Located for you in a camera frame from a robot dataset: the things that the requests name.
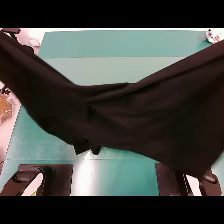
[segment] black cloth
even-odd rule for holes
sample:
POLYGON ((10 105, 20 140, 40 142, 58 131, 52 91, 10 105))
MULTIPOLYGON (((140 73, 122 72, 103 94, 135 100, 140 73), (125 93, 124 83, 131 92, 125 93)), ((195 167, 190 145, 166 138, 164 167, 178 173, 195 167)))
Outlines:
POLYGON ((137 83, 79 86, 0 33, 0 80, 76 153, 130 150, 201 176, 224 148, 223 47, 216 43, 137 83))

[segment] dark clothing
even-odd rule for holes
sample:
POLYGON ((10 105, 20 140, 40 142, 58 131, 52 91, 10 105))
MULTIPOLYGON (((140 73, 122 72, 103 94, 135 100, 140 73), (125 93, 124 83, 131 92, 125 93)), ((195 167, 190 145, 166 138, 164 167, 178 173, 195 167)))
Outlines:
POLYGON ((201 176, 224 148, 223 48, 221 41, 137 83, 79 86, 0 33, 0 80, 76 153, 130 150, 201 176))

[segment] black fabric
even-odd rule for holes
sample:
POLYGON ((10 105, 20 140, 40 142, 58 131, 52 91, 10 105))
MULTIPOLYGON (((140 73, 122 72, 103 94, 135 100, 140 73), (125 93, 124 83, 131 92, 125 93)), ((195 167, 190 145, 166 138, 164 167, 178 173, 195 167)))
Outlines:
POLYGON ((201 176, 224 147, 223 47, 216 43, 134 84, 79 86, 0 33, 0 79, 41 128, 76 153, 130 150, 201 176))

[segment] table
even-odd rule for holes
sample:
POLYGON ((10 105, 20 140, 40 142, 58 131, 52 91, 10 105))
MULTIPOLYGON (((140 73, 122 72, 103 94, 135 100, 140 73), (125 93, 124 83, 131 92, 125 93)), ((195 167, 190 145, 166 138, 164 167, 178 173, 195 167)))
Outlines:
MULTIPOLYGON (((39 56, 79 85, 136 82, 208 47, 197 31, 76 31, 46 33, 39 56)), ((221 168, 214 172, 224 186, 221 168)), ((21 107, 0 188, 19 164, 73 164, 71 195, 159 195, 156 161, 133 152, 103 148, 75 155, 73 146, 47 134, 21 107)))

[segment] green table surface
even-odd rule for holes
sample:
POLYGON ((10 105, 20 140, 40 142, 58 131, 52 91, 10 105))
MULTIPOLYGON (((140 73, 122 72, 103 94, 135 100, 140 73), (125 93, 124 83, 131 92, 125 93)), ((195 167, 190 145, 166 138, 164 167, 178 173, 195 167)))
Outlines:
MULTIPOLYGON (((74 83, 136 82, 210 44, 197 31, 76 31, 46 33, 39 56, 74 83)), ((103 148, 75 155, 21 107, 0 176, 4 186, 19 164, 73 164, 71 195, 159 195, 156 161, 103 148)), ((224 184, 220 159, 214 166, 224 184)))

